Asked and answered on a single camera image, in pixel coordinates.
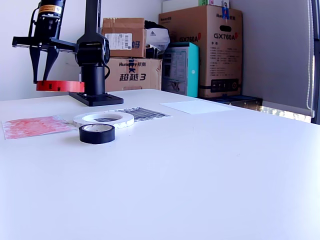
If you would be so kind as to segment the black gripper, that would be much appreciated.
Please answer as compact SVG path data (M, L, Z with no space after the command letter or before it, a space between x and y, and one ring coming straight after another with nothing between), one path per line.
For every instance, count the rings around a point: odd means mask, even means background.
M33 70L33 83L38 82L38 67L41 51L47 52L43 80L48 79L50 70L58 58L59 52L75 53L77 44L60 40L62 20L60 18L39 18L31 20L28 36L14 36L14 48L29 48Z

